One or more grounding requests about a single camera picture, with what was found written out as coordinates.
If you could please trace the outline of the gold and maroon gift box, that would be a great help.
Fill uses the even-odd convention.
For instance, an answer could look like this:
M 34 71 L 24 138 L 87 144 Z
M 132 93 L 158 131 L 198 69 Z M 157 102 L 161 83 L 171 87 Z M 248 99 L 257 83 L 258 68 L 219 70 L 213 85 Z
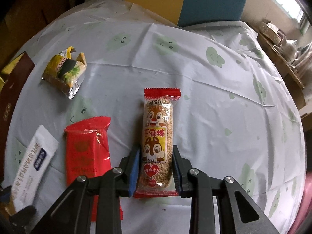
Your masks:
M 5 148 L 14 108 L 28 76 L 35 67 L 26 52 L 21 53 L 14 61 L 17 61 L 17 64 L 1 89 L 1 181 L 4 179 Z

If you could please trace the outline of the white teapot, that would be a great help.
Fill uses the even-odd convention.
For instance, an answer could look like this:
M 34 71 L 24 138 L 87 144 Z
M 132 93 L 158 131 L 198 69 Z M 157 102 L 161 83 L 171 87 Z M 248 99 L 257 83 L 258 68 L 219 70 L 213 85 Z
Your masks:
M 279 45 L 274 45 L 273 48 L 278 52 L 286 61 L 294 63 L 301 56 L 301 51 L 298 50 L 296 40 L 287 40 L 287 37 L 280 33 L 281 41 Z

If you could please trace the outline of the red sesame stick bar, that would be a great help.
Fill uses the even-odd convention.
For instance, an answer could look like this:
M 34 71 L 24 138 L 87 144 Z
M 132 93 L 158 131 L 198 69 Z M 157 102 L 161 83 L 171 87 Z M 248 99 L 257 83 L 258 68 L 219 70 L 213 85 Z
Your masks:
M 141 173 L 136 198 L 174 197 L 172 174 L 174 104 L 179 88 L 145 88 L 142 128 Z

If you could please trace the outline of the white sachet with blue label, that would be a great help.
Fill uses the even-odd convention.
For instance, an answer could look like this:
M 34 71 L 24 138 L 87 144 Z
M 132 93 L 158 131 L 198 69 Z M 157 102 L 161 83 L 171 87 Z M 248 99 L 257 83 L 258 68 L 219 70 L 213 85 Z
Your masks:
M 58 141 L 40 125 L 23 156 L 11 187 L 15 213 L 33 204 L 43 174 L 58 148 Z

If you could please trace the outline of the large red snack bag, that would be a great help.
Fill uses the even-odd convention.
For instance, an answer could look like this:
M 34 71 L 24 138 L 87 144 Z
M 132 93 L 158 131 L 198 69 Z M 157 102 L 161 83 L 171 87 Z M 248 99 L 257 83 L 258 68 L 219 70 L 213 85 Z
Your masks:
M 67 126 L 66 134 L 66 184 L 78 176 L 102 176 L 111 169 L 107 130 L 111 118 L 97 116 Z

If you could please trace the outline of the yellow green snack packet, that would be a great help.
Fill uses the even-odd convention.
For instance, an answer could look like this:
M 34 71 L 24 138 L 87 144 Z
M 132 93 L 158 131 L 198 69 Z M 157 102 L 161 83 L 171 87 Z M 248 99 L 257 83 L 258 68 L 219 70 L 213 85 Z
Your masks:
M 42 80 L 59 89 L 70 100 L 78 92 L 87 69 L 85 54 L 80 52 L 75 60 L 72 57 L 74 52 L 76 52 L 75 48 L 69 46 L 67 49 L 54 55 L 41 76 Z

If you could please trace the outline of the tissue box on shelf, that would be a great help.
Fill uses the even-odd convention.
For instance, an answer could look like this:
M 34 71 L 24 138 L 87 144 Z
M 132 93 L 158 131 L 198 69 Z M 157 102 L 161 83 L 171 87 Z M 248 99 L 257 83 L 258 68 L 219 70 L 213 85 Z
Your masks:
M 269 39 L 280 39 L 280 35 L 278 34 L 279 28 L 270 22 L 265 23 L 262 21 L 259 25 L 259 31 Z

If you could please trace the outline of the white green-patterned tablecloth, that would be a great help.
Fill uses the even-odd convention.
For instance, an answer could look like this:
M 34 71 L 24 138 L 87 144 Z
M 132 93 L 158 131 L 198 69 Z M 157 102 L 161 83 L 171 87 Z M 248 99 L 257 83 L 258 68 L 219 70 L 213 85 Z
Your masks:
M 70 100 L 41 79 L 51 58 L 83 52 L 85 78 Z M 35 196 L 41 217 L 66 188 L 67 125 L 108 116 L 111 164 L 128 155 L 142 133 L 144 88 L 179 88 L 174 144 L 211 177 L 232 176 L 280 233 L 297 216 L 306 176 L 298 109 L 255 32 L 243 22 L 172 27 L 135 4 L 95 0 L 50 23 L 21 48 L 35 64 L 14 108 L 3 186 L 13 183 L 17 153 L 40 125 L 58 141 Z

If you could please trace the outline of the window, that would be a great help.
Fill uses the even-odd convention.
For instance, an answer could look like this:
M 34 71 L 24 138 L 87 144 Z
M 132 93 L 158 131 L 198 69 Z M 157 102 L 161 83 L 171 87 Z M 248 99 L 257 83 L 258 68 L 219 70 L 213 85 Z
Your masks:
M 296 0 L 275 0 L 280 7 L 292 18 L 295 19 L 299 25 L 300 32 L 305 33 L 310 23 L 303 9 Z

